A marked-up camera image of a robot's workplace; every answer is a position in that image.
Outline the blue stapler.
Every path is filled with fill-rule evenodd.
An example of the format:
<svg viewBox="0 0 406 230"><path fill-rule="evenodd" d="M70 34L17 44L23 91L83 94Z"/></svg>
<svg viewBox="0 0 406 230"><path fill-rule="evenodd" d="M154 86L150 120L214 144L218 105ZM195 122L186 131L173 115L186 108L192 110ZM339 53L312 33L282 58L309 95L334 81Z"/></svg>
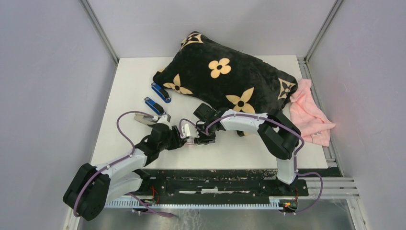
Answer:
<svg viewBox="0 0 406 230"><path fill-rule="evenodd" d="M165 102L170 103L171 97L169 93L155 82L151 83L151 89Z"/></svg>
<svg viewBox="0 0 406 230"><path fill-rule="evenodd" d="M157 115L165 115L164 108L149 97L144 99L145 104Z"/></svg>

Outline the grey beige stapler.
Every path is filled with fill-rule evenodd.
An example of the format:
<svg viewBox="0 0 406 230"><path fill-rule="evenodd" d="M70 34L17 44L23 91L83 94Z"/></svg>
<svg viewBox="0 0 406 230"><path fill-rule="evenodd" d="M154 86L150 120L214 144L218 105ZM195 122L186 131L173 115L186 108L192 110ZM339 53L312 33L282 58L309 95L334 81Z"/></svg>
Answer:
<svg viewBox="0 0 406 230"><path fill-rule="evenodd" d="M134 120L141 123L141 124L143 124L143 125L146 125L148 127L154 126L158 121L157 116L144 115L144 114L139 114L139 113L135 114Z"/></svg>

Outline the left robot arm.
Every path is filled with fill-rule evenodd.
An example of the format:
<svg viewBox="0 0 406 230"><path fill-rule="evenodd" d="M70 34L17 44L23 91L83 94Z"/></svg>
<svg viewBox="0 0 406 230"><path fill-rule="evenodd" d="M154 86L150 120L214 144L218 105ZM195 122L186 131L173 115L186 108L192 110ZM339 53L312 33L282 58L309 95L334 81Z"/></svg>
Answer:
<svg viewBox="0 0 406 230"><path fill-rule="evenodd" d="M114 199L134 191L145 195L151 183L143 177L141 169L155 161L162 151L183 145L176 126L156 124L150 135L133 145L129 153L99 166L81 165L63 195L63 202L76 217L90 221Z"/></svg>

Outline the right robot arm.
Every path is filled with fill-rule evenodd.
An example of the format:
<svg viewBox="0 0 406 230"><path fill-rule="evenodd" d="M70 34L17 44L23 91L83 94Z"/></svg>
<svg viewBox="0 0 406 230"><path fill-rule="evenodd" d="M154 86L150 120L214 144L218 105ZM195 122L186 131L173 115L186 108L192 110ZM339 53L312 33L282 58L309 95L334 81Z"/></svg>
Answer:
<svg viewBox="0 0 406 230"><path fill-rule="evenodd" d="M199 134L212 137L217 131L241 131L256 134L277 161L277 191L290 195L297 180L298 151L304 146L300 130L280 110L269 113L249 114L232 109L215 110L202 103L193 112L201 121Z"/></svg>

